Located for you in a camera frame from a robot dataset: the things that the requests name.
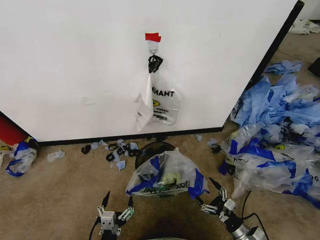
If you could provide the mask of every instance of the clear plastic bag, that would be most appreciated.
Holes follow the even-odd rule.
[[[37,150],[29,147],[29,144],[24,141],[20,142],[14,149],[15,151],[10,154],[13,160],[9,162],[5,171],[13,177],[20,177],[31,168],[37,157]]]
[[[125,189],[127,195],[171,196],[188,191],[193,199],[208,192],[208,183],[197,165],[178,148],[165,151],[139,166]]]
[[[136,102],[139,103],[137,110],[137,130],[142,128],[152,119],[166,125],[173,125],[178,116],[181,96],[172,84],[172,76],[165,69],[159,70],[163,59],[155,55],[159,50],[161,37],[159,33],[146,33],[149,57],[149,74]]]

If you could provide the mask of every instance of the black base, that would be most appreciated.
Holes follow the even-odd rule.
[[[123,135],[123,136],[107,136],[107,137],[95,137],[95,138],[82,138],[82,139],[71,139],[71,140],[58,140],[58,141],[40,141],[40,146],[54,146],[54,145],[69,145],[69,144],[87,144],[93,142],[99,142],[103,139],[107,141],[116,141],[118,139],[128,140],[128,139],[150,139],[159,138],[166,136],[177,136],[177,135],[187,135],[187,134],[203,134],[203,133],[216,133],[221,132],[223,127],[211,127],[211,128],[201,128],[193,130],[182,130],[182,131],[166,131],[166,132],[156,132],[156,133],[143,133],[143,134],[133,134],[133,135]]]

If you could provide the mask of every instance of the white panel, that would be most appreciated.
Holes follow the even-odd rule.
[[[221,127],[295,2],[2,0],[0,110],[38,141]],[[183,103],[137,132],[146,32]]]

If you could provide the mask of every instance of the floor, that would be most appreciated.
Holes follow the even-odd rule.
[[[301,84],[320,81],[307,71],[307,67],[320,56],[320,34],[288,34],[274,55],[272,62],[281,60],[304,61],[297,73]],[[276,81],[279,76],[270,75]],[[218,142],[228,138],[237,126],[227,121],[222,132],[202,135],[198,142],[195,136],[168,137],[166,142],[179,148],[192,159],[205,175],[213,177],[233,190],[231,176],[218,173],[223,154],[213,154],[207,146],[209,138]],[[134,140],[143,147],[151,140]],[[109,151],[100,147],[89,154],[81,153],[82,144],[43,147],[30,171],[21,178],[0,171],[0,236],[3,240],[68,240],[88,239],[97,216],[97,206],[108,191],[111,191],[108,210],[123,211],[128,203],[125,188],[134,171],[134,158],[127,159],[126,168],[119,172],[105,160]],[[47,161],[47,154],[61,149],[66,152],[62,159]],[[3,166],[8,164],[5,158]],[[209,185],[210,194],[203,199],[209,203],[217,192]],[[244,198],[236,200],[239,214]],[[187,193],[176,197],[134,197],[135,215],[122,228],[122,240],[143,240],[154,237],[179,237],[189,240],[231,240],[225,226],[216,216],[200,211],[198,204]],[[310,203],[291,195],[266,190],[254,191],[248,198],[245,215],[257,213],[272,240],[318,240],[320,210]],[[253,227],[259,223],[255,218],[246,223]],[[98,240],[99,228],[93,233]]]

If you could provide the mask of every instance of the black wire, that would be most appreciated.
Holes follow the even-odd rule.
[[[246,202],[247,202],[247,200],[248,200],[248,197],[249,197],[250,193],[251,193],[251,191],[248,192],[248,194],[246,195],[246,197],[245,197],[245,199],[244,199],[244,202],[243,202],[243,205],[242,205],[241,218],[242,218],[242,220],[246,220],[246,219],[251,218],[252,216],[256,216],[256,218],[258,219],[258,221],[259,221],[259,223],[260,223],[260,225],[261,225],[262,230],[264,231],[264,234],[265,234],[266,239],[267,239],[267,240],[270,240],[269,237],[268,237],[267,231],[266,231],[264,225],[262,224],[262,221],[261,221],[260,217],[258,216],[258,214],[256,214],[255,212],[253,212],[253,213],[251,213],[250,215],[244,217],[245,206],[246,206]]]
[[[89,240],[91,240],[92,238],[92,234],[94,233],[94,230],[95,230],[95,227],[97,226],[98,223],[100,223],[100,217],[97,217],[92,228],[91,228],[91,231],[90,231],[90,235],[89,235]]]
[[[246,202],[247,202],[247,199],[248,199],[250,193],[251,193],[251,191],[249,191],[248,194],[246,195],[246,197],[244,199],[244,202],[243,202],[243,205],[242,205],[242,212],[241,212],[241,218],[242,219],[244,218],[245,206],[246,206]]]

